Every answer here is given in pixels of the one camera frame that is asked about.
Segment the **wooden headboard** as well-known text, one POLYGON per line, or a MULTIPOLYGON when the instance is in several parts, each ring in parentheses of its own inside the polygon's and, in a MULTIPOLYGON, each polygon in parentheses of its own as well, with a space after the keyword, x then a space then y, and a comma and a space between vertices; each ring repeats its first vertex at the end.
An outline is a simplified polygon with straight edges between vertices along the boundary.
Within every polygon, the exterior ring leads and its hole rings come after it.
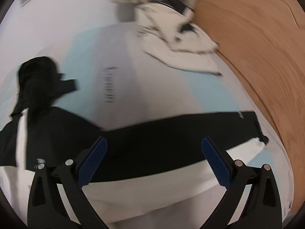
POLYGON ((285 146, 294 208, 304 200, 304 11, 297 0, 197 0, 195 23, 219 48, 285 146))

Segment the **striped bed sheet mattress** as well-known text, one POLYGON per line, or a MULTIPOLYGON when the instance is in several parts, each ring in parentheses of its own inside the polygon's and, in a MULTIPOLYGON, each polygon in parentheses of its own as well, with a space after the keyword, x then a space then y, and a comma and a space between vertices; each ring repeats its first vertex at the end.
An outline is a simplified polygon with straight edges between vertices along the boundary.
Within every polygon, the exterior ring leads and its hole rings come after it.
MULTIPOLYGON (((84 118, 103 131, 182 115, 254 112, 269 140, 267 144, 248 142, 225 150, 207 137, 246 166, 270 165, 279 190, 283 226, 294 198, 291 164, 274 129, 217 55, 212 58, 219 76, 171 68, 143 52, 133 23, 122 23, 79 33, 23 63, 37 57, 50 58, 62 80, 76 83, 75 91, 56 99, 53 106, 84 118)), ((1 82, 1 130, 10 122, 19 98, 18 71, 23 63, 12 67, 1 82)), ((82 191, 107 228, 202 228, 226 189, 219 185, 206 160, 202 141, 199 149, 204 159, 189 166, 120 181, 94 182, 92 177, 82 191)), ((30 183, 21 204, 22 214, 12 206, 10 171, 1 166, 1 191, 8 212, 25 228, 29 228, 31 185, 44 164, 61 165, 37 158, 28 174, 17 170, 17 177, 30 183)), ((239 219, 250 189, 247 185, 231 223, 239 219)))

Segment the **beige jacket near headboard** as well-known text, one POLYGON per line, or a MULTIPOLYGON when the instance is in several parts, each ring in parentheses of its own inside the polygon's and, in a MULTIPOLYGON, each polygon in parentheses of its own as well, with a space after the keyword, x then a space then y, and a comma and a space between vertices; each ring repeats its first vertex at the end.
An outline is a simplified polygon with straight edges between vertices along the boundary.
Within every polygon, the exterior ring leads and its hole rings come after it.
POLYGON ((134 12, 144 53, 174 69, 220 75, 212 58, 219 45, 192 22, 194 11, 182 1, 140 3, 134 12))

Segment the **white and black jacket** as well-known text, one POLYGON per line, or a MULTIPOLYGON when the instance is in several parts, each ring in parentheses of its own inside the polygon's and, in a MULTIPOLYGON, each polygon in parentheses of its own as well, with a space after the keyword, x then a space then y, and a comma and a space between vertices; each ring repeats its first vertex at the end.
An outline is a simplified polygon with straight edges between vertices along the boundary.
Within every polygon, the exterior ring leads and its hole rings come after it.
POLYGON ((94 182, 120 181, 164 173, 202 161, 200 143, 210 136, 222 149, 245 143, 268 143, 254 112, 192 114, 103 131, 89 121, 53 106, 76 89, 75 80, 62 80, 48 57, 23 63, 18 71, 19 98, 11 120, 1 130, 1 166, 10 171, 12 206, 22 214, 30 187, 17 177, 28 174, 37 158, 62 164, 89 148, 98 136, 108 143, 94 182))

